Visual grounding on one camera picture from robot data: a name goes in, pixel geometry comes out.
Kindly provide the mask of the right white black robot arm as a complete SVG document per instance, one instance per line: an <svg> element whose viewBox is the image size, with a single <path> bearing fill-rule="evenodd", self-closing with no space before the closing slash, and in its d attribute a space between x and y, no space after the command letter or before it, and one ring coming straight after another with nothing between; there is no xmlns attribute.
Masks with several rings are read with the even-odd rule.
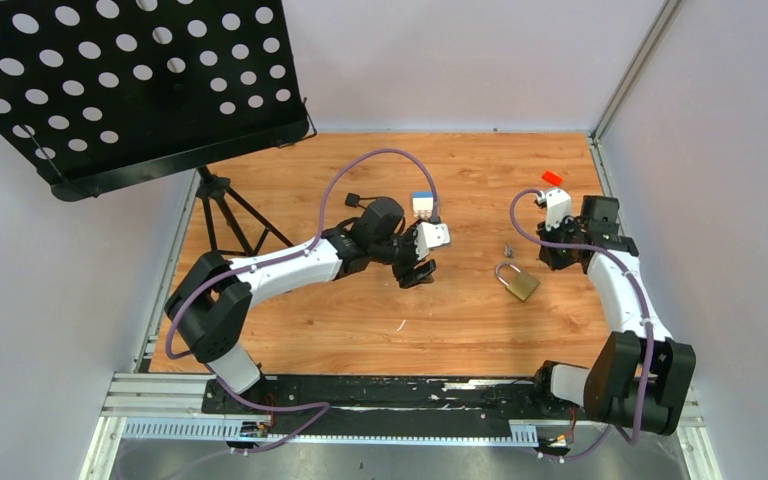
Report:
<svg viewBox="0 0 768 480"><path fill-rule="evenodd" d="M578 406L594 421L668 436L675 432L696 367L651 303L634 240L620 232L617 199L584 197L579 214L562 189L540 192L539 258L553 270L581 266L598 293L610 334L591 367L545 362L531 403L544 417Z"/></svg>

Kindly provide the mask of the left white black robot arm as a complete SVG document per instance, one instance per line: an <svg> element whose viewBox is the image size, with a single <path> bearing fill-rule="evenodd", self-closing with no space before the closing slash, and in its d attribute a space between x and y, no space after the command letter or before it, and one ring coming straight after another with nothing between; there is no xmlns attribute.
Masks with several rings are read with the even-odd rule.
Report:
<svg viewBox="0 0 768 480"><path fill-rule="evenodd" d="M308 285L332 282L390 266L398 285L410 289L432 282L433 250L451 242L440 220L404 223L404 211L379 197L358 217L323 230L306 243L258 257L225 259L211 251L198 258L165 305L171 331L187 350L228 388L228 400L243 413L266 400L260 367L239 341L248 313L262 302Z"/></svg>

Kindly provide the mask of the brass padlock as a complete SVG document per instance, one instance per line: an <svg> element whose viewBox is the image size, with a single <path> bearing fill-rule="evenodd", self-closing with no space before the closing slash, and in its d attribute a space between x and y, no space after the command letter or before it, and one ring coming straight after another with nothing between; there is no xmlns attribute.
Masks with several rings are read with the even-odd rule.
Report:
<svg viewBox="0 0 768 480"><path fill-rule="evenodd" d="M510 278L504 273L511 271L514 275ZM501 262L495 266L495 278L520 301L527 301L539 288L540 281L530 273L512 262Z"/></svg>

